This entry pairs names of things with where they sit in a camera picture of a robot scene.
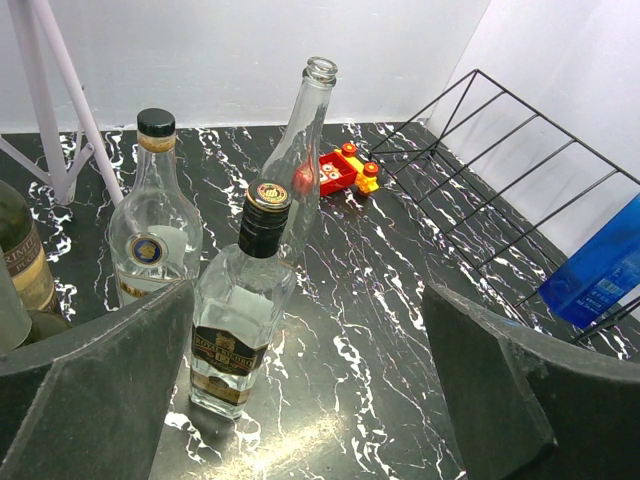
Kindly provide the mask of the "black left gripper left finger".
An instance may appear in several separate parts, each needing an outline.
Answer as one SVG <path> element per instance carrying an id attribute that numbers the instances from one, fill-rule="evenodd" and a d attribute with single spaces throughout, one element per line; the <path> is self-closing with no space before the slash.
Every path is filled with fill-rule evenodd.
<path id="1" fill-rule="evenodd" d="M 148 478 L 193 308 L 183 280 L 3 355 L 2 478 Z"/>

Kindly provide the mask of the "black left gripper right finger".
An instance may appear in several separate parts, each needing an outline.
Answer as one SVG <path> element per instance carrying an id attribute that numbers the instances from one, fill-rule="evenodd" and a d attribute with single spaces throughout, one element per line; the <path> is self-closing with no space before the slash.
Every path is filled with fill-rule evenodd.
<path id="1" fill-rule="evenodd" d="M 429 283 L 422 315 L 471 479 L 636 479 L 639 366 Z"/>

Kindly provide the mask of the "blue rectangular bottle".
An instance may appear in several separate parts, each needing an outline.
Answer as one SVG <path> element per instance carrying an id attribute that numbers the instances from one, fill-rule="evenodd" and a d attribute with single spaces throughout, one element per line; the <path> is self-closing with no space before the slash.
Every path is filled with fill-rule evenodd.
<path id="1" fill-rule="evenodd" d="M 585 328 L 639 284 L 634 197 L 538 288 L 552 313 Z"/>

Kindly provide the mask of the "clear corked glass bottle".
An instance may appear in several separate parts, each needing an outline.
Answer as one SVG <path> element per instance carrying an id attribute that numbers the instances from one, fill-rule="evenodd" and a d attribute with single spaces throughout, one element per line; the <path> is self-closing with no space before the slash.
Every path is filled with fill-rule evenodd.
<path id="1" fill-rule="evenodd" d="M 172 282 L 196 282 L 203 245 L 200 215 L 178 184 L 174 115 L 161 108 L 140 111 L 137 141 L 134 185 L 108 230 L 121 307 Z"/>

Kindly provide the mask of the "dark green wine bottle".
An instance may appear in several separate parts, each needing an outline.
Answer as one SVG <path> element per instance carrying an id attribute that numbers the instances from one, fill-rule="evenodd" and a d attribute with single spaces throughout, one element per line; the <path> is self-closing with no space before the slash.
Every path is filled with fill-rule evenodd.
<path id="1" fill-rule="evenodd" d="M 1 249 L 27 310 L 61 313 L 42 241 L 26 200 L 1 182 Z"/>

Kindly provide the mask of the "clear square liquor bottle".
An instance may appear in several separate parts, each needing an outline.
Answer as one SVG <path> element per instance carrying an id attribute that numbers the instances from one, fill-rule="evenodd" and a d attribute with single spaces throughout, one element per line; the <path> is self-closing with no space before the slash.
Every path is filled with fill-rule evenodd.
<path id="1" fill-rule="evenodd" d="M 228 419 L 244 411 L 295 289 L 293 269 L 278 256 L 291 203 L 282 184 L 253 181 L 237 241 L 218 252 L 196 286 L 190 399 Z"/>

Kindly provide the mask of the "clear tall glass bottle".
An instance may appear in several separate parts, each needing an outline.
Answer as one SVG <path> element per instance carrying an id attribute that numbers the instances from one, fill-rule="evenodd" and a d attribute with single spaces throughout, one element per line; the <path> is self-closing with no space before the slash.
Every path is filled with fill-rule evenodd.
<path id="1" fill-rule="evenodd" d="M 319 147 L 337 73 L 337 65 L 327 58 L 307 60 L 288 125 L 261 170 L 262 177 L 287 187 L 291 194 L 279 252 L 291 266 L 297 265 L 306 247 L 319 209 Z"/>

